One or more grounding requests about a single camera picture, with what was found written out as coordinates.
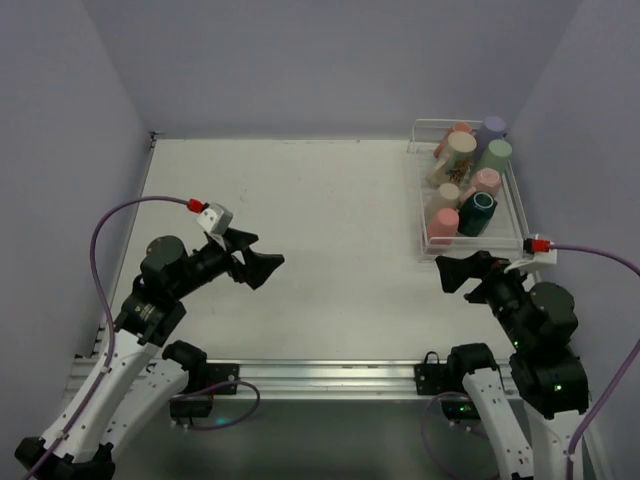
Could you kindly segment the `salmon pink plastic cup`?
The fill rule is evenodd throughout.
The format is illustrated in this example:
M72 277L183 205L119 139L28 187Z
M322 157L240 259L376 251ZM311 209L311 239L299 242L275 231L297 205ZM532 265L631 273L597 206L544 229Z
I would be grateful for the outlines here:
M459 226L458 212L452 208L437 211L427 223L428 244L449 245L456 236Z

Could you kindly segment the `dark green mug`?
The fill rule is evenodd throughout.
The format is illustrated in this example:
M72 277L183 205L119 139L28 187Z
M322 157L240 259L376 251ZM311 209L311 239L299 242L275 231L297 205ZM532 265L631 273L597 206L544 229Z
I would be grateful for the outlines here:
M492 219L498 203L491 195L478 192L461 206L458 233L466 237L481 235Z

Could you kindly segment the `beige plastic cup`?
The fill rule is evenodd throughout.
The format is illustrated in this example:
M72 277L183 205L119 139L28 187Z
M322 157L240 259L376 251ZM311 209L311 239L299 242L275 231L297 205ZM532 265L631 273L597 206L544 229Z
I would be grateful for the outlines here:
M460 189L452 183L444 183L438 187L434 195L427 204L426 210L429 214L435 214L441 209L458 208L460 199Z

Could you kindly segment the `light pink mug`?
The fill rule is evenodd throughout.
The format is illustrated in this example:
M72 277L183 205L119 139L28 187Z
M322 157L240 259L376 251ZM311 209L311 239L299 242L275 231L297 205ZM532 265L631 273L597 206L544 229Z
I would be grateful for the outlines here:
M468 186L460 197L464 203L469 197L478 192L484 192L496 197L502 186L501 174L492 168L478 170L471 178Z

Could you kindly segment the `cream floral mug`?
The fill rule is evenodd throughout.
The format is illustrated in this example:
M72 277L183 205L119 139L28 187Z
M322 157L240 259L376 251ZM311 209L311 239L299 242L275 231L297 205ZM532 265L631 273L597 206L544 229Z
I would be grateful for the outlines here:
M433 188L444 183L459 186L467 175L476 147L476 139L472 134L452 133L435 165L427 173L427 183Z

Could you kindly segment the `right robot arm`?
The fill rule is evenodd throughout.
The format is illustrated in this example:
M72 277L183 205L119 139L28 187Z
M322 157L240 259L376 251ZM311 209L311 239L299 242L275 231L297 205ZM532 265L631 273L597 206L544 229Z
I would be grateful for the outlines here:
M567 461L575 457L571 436L589 407L586 372L568 347L578 326L573 296L551 282L524 286L530 274L556 261L544 241L534 241L516 261L487 251L435 260L446 293L478 280L465 300L488 306L514 347L509 366L530 422L528 433L508 403L487 345L456 346L447 358L452 380L480 416L502 479L563 478Z

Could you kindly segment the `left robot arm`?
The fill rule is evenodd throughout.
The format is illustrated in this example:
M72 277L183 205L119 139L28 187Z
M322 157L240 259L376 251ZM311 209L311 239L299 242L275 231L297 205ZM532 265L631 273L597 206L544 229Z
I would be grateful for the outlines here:
M132 292L108 317L106 346L60 417L15 451L35 479L110 479L117 451L172 399L216 390L207 378L207 355L169 340L185 317L183 298L227 274L256 290L285 261L252 250L257 235L230 228L188 253L172 235L146 249Z

